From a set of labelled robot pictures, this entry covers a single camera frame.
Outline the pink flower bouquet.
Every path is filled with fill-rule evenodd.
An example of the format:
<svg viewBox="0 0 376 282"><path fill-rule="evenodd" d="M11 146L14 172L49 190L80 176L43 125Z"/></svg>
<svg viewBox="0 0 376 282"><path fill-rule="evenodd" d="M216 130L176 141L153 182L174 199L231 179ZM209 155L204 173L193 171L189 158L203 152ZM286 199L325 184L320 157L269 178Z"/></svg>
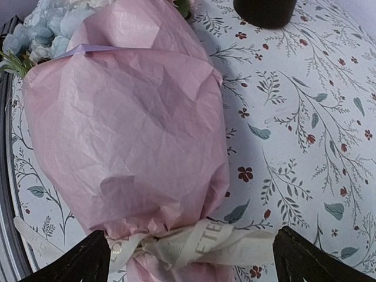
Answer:
<svg viewBox="0 0 376 282"><path fill-rule="evenodd" d="M169 1L116 1L32 68L33 152L86 233L161 238L207 220L229 188L221 74ZM232 281L230 266L130 259L129 281Z"/></svg>

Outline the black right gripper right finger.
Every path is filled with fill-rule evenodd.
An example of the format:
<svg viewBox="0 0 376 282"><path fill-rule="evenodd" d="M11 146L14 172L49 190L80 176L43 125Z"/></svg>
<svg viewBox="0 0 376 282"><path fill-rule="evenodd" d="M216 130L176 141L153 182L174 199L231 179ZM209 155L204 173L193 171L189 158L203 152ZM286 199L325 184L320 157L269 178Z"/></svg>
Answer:
<svg viewBox="0 0 376 282"><path fill-rule="evenodd" d="M279 282L375 281L329 256L288 226L278 231L273 253Z"/></svg>

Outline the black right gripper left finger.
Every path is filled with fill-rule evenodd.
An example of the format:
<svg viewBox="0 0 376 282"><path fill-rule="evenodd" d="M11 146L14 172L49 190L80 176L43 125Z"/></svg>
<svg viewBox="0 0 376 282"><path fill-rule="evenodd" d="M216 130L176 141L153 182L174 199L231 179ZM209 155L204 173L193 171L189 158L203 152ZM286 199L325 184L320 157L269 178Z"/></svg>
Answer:
<svg viewBox="0 0 376 282"><path fill-rule="evenodd" d="M21 282L107 282L109 262L110 248L104 232L96 230L61 258Z"/></svg>

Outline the cream printed ribbon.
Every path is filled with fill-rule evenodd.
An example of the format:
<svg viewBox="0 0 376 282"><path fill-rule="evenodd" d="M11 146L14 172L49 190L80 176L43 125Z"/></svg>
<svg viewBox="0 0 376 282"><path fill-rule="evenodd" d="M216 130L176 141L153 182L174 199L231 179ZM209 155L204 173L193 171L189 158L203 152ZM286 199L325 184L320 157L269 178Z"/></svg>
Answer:
<svg viewBox="0 0 376 282"><path fill-rule="evenodd" d="M250 266L272 263L275 236L266 231L238 230L231 224L210 220L175 230L161 238L134 234L124 240L108 240L111 251L109 271L120 270L130 259L150 254L165 268L190 263Z"/></svg>

